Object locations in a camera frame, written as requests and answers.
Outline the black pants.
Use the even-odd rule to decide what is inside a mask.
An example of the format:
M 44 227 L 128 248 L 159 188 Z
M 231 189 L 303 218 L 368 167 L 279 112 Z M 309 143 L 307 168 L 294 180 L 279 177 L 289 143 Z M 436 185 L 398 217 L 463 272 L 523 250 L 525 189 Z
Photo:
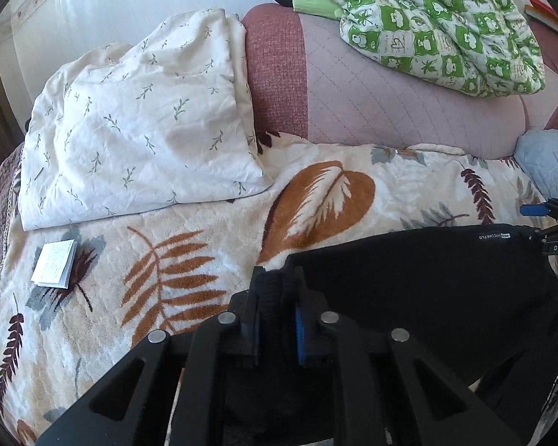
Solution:
M 323 294 L 328 357 L 299 365 L 284 267 Z M 428 227 L 298 253 L 260 361 L 228 311 L 188 355 L 170 441 L 524 445 L 558 375 L 558 281 L 528 227 Z

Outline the light blue pillow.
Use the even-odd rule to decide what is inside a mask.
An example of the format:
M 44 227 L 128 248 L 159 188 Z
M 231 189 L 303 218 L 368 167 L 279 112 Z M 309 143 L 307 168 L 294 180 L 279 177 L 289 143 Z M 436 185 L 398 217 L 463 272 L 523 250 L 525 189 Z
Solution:
M 530 130 L 513 157 L 546 199 L 558 198 L 558 130 Z

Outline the leaf pattern plush blanket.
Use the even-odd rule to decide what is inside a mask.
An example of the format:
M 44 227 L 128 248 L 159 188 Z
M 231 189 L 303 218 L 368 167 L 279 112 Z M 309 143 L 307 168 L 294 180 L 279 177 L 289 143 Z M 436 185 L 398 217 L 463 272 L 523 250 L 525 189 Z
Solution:
M 543 200 L 511 157 L 458 148 L 313 144 L 283 135 L 262 155 L 275 181 L 235 201 L 25 232 L 0 326 L 0 425 L 32 445 L 149 331 L 189 331 L 245 289 L 257 265 L 418 227 L 508 223 Z M 75 240 L 67 289 L 35 285 L 42 247 Z

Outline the red book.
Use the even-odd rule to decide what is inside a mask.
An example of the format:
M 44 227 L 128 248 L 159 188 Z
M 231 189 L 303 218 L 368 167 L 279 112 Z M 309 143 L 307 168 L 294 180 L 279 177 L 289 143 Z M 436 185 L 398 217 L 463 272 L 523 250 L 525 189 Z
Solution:
M 558 13 L 548 4 L 541 0 L 528 0 L 524 6 L 524 11 L 528 16 L 538 20 L 558 33 Z

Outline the green white patterned quilt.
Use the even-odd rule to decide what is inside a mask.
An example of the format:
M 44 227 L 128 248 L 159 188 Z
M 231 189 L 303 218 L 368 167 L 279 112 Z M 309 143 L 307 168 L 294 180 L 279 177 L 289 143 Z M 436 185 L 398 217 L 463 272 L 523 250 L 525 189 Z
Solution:
M 320 0 L 340 36 L 378 64 L 472 97 L 545 87 L 539 44 L 513 0 Z

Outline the white leaf print pillow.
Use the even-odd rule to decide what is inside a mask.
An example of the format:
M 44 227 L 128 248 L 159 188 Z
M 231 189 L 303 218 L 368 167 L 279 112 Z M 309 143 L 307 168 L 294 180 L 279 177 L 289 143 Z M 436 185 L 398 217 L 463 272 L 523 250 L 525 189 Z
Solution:
M 25 138 L 23 229 L 268 189 L 245 39 L 238 17 L 207 9 L 62 65 L 35 99 Z

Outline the pink quilted headboard cushion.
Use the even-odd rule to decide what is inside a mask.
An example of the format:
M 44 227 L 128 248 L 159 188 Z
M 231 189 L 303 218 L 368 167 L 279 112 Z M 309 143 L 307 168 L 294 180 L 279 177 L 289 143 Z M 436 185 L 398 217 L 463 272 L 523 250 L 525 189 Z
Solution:
M 260 151 L 288 133 L 314 143 L 442 144 L 497 159 L 511 155 L 530 129 L 558 129 L 558 34 L 537 21 L 531 28 L 545 89 L 492 99 L 384 68 L 342 41 L 333 20 L 263 4 L 243 24 Z

